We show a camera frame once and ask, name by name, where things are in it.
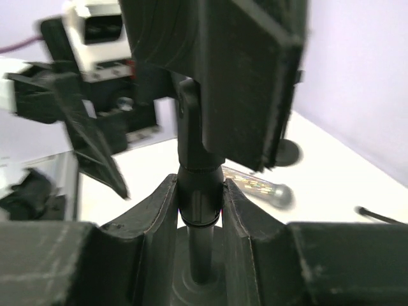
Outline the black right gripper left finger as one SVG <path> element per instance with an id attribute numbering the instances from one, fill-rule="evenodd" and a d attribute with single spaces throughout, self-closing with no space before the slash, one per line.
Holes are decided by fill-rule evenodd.
<path id="1" fill-rule="evenodd" d="M 177 178 L 108 224 L 1 223 L 2 305 L 169 305 Z"/>

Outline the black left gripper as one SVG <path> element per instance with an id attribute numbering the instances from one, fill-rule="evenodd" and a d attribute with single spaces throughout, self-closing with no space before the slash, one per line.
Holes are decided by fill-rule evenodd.
<path id="1" fill-rule="evenodd" d="M 128 199 L 112 153 L 160 131 L 154 102 L 136 100 L 135 62 L 124 56 L 98 62 L 86 72 L 73 54 L 62 18 L 42 20 L 39 27 L 52 62 L 31 62 L 5 74 L 14 90 L 14 102 L 6 109 L 43 124 L 65 123 L 80 170 Z"/>

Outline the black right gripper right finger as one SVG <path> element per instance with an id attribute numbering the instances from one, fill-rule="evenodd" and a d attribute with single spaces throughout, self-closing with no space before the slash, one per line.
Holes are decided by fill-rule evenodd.
<path id="1" fill-rule="evenodd" d="M 407 226 L 284 224 L 232 180 L 223 200 L 229 305 L 407 304 Z"/>

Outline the silver glitter microphone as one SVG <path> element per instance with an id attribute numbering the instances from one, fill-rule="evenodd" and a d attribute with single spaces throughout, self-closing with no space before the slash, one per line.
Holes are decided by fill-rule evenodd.
<path id="1" fill-rule="evenodd" d="M 285 184 L 274 184 L 254 175 L 222 167 L 224 178 L 231 179 L 245 194 L 261 199 L 279 209 L 288 209 L 294 200 L 292 189 Z"/>

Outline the black tripod shock-mount stand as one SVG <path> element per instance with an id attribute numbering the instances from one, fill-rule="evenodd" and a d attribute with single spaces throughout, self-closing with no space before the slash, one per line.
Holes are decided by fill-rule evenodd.
<path id="1" fill-rule="evenodd" d="M 361 215 L 363 217 L 372 218 L 372 219 L 375 219 L 375 220 L 378 220 L 378 221 L 381 221 L 381 222 L 385 222 L 385 223 L 388 223 L 388 224 L 401 224 L 402 223 L 402 222 L 397 221 L 395 219 L 392 219 L 392 218 L 377 214 L 375 212 L 372 212 L 372 211 L 366 209 L 365 207 L 357 206 L 355 208 L 355 211 L 356 211 L 357 214 L 359 214 L 359 215 Z"/>

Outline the round-base mic stand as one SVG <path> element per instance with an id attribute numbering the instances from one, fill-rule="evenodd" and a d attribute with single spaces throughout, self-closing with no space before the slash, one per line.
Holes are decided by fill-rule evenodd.
<path id="1" fill-rule="evenodd" d="M 306 1 L 121 1 L 137 61 L 182 75 L 171 305 L 278 304 L 266 262 L 283 223 L 222 175 L 275 165 L 307 35 Z"/>
<path id="2" fill-rule="evenodd" d="M 294 88 L 298 83 L 301 82 L 302 72 L 303 72 L 302 70 L 297 71 L 296 80 L 293 86 Z M 288 110 L 286 111 L 286 120 L 282 127 L 279 148 L 278 148 L 277 156 L 275 159 L 275 165 L 278 167 L 287 167 L 287 166 L 294 165 L 295 163 L 298 162 L 300 158 L 299 146 L 294 141 L 288 140 L 286 138 L 286 130 L 288 127 L 290 116 L 291 116 L 293 96 L 295 94 L 294 88 L 291 90 L 290 100 L 289 100 L 290 104 L 288 106 Z"/>

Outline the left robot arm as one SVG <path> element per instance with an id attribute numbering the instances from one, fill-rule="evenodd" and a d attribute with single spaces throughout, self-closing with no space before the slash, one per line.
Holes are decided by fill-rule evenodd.
<path id="1" fill-rule="evenodd" d="M 1 216 L 73 221 L 81 176 L 124 194 L 112 156 L 160 127 L 154 102 L 137 100 L 120 15 L 39 28 L 49 63 L 1 58 Z"/>

